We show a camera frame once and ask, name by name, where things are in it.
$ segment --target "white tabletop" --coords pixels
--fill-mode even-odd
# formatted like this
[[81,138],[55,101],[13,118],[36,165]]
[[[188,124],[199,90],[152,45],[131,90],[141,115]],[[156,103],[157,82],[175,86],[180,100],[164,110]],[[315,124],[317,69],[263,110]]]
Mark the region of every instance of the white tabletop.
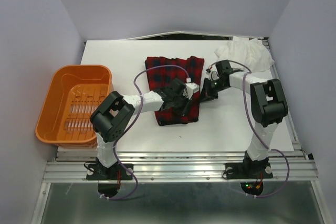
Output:
[[[88,41],[81,64],[100,64],[112,72],[114,89],[120,94],[137,94],[133,79],[145,69],[148,56],[205,59],[204,70],[218,60],[214,54],[224,40],[105,40]],[[270,79],[271,72],[253,75]],[[137,81],[143,93],[149,91],[146,74]],[[248,125],[243,94],[230,88],[219,93],[218,100],[200,105],[199,121],[187,125],[158,126],[154,112],[142,113],[118,143],[126,152],[243,152],[250,144],[252,131]],[[290,125],[285,120],[274,133],[271,148],[293,151]]]

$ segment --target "gray wall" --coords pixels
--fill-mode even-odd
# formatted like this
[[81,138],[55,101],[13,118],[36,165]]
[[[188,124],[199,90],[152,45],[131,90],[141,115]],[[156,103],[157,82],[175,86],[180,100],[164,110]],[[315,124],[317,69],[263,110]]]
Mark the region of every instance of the gray wall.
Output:
[[336,0],[290,0],[270,36],[300,142],[336,221]]
[[51,146],[34,129],[53,73],[82,40],[60,0],[0,0],[0,223],[30,223]]
[[167,31],[269,36],[289,0],[62,0],[84,39]]

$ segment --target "orange plastic basket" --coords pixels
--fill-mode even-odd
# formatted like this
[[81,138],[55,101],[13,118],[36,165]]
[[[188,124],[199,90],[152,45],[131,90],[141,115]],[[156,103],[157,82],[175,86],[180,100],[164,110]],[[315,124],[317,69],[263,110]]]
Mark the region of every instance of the orange plastic basket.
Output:
[[51,81],[35,129],[42,142],[62,147],[92,147],[96,135],[90,116],[113,90],[110,70],[100,65],[59,69]]

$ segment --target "glass panel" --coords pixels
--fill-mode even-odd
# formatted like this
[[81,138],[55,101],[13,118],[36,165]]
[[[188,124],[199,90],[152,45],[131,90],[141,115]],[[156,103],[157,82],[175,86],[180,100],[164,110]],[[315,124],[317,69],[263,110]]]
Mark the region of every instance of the glass panel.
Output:
[[[132,189],[122,185],[120,194]],[[265,183],[264,194],[281,183]],[[145,184],[129,200],[100,199],[97,184],[53,184],[42,223],[323,223],[310,182],[289,182],[265,199],[235,192],[239,183]]]

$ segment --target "red and black plaid cloth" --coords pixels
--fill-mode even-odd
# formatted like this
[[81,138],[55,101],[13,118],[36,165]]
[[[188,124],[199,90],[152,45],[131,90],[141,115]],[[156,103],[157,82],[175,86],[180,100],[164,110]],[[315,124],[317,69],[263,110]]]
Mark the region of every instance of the red and black plaid cloth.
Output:
[[[191,56],[187,60],[182,59],[167,59],[165,57],[147,57],[145,61],[146,69],[161,66],[161,65],[178,65],[189,73],[192,82],[201,85],[201,76],[203,70],[204,59]],[[180,80],[186,80],[186,74],[179,68],[157,68],[147,72],[147,79],[149,89],[154,90],[162,88],[171,83],[175,78]],[[171,124],[187,124],[190,122],[198,121],[199,107],[198,97],[200,93],[196,93],[193,96],[193,104],[190,112],[187,116],[179,116],[173,113],[172,108],[164,111],[156,111],[155,117],[159,125],[171,125]]]

